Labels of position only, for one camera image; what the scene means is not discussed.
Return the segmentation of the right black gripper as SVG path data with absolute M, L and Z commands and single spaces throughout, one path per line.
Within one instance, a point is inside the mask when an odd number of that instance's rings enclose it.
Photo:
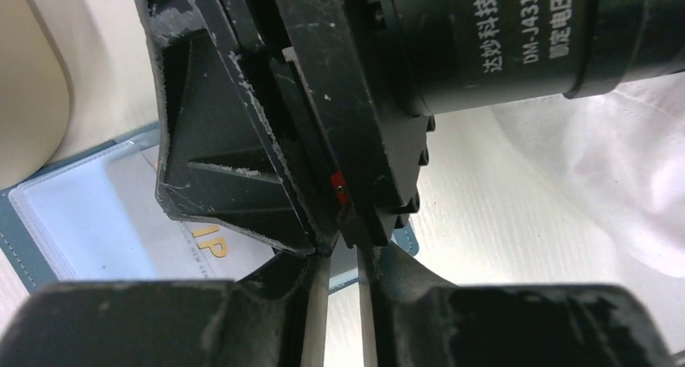
M 684 69 L 684 0 L 220 0 L 241 45 L 266 184 L 215 217 L 277 247 L 384 246 L 419 211 L 444 112 L 600 95 Z

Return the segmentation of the beige oval tray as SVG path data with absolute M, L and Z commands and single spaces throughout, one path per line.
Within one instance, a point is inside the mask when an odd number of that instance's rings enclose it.
M 56 152 L 71 99 L 60 58 L 32 0 L 1 0 L 1 187 Z

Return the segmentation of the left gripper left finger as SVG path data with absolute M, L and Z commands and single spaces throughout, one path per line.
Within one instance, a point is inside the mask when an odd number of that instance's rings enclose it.
M 4 366 L 320 366 L 330 261 L 279 253 L 239 281 L 50 285 L 19 309 Z

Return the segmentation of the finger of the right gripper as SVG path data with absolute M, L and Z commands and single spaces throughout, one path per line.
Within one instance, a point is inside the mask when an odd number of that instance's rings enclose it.
M 153 62 L 163 211 L 329 255 L 338 204 L 296 101 L 275 0 L 134 2 Z

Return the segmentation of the blue card holder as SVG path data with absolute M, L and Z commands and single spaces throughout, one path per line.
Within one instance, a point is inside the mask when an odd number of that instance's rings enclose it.
M 169 219 L 155 199 L 159 129 L 145 126 L 1 193 L 1 248 L 29 293 L 59 281 L 238 280 L 275 249 Z

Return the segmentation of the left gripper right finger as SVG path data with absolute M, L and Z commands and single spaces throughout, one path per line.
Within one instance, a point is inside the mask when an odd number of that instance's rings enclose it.
M 370 366 L 676 366 L 614 285 L 459 286 L 400 247 L 358 251 Z

